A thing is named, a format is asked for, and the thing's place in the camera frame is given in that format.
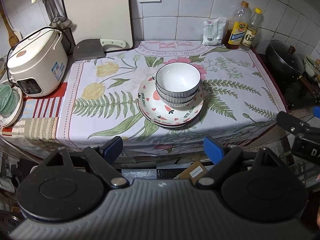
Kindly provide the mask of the right hand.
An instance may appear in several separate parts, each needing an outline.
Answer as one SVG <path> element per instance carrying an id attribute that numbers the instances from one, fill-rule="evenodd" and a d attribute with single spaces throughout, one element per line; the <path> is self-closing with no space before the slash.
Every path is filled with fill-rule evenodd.
<path id="1" fill-rule="evenodd" d="M 317 220 L 316 220 L 316 222 L 317 222 L 318 227 L 320 228 L 320 208 L 319 208 L 319 210 L 317 212 Z"/>

